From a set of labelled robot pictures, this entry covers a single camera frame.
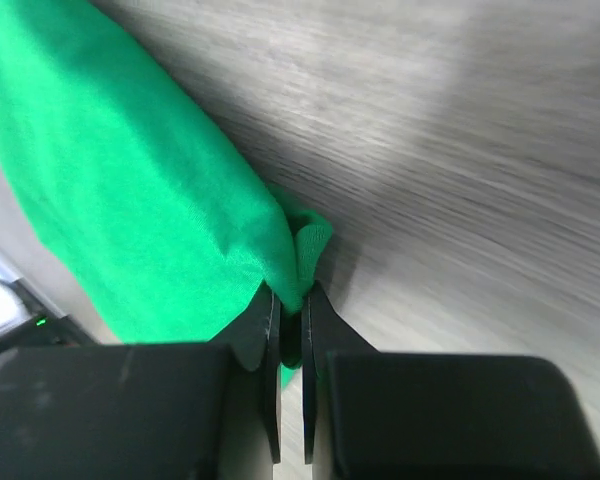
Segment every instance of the fabric fold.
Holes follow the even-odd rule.
[[[86,0],[0,1],[0,164],[124,342],[208,340],[263,281],[297,312],[331,235]]]

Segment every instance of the gray wood grain surface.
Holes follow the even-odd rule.
[[[600,440],[600,0],[96,3],[334,223],[320,277],[361,333],[547,357]],[[104,332],[1,177],[0,243]],[[278,478],[310,478],[299,392]]]

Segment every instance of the floor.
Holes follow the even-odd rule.
[[[533,353],[600,441],[600,0],[97,0],[338,236],[320,277],[386,350]],[[115,341],[0,174],[0,246]],[[277,478],[301,461],[298,379]]]

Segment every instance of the green cloth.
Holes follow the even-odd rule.
[[[208,340],[263,281],[298,311],[331,234],[86,0],[0,0],[0,163],[124,342]]]

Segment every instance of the green fabric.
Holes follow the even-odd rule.
[[[0,163],[124,342],[208,340],[263,281],[298,311],[331,234],[86,0],[0,0]]]

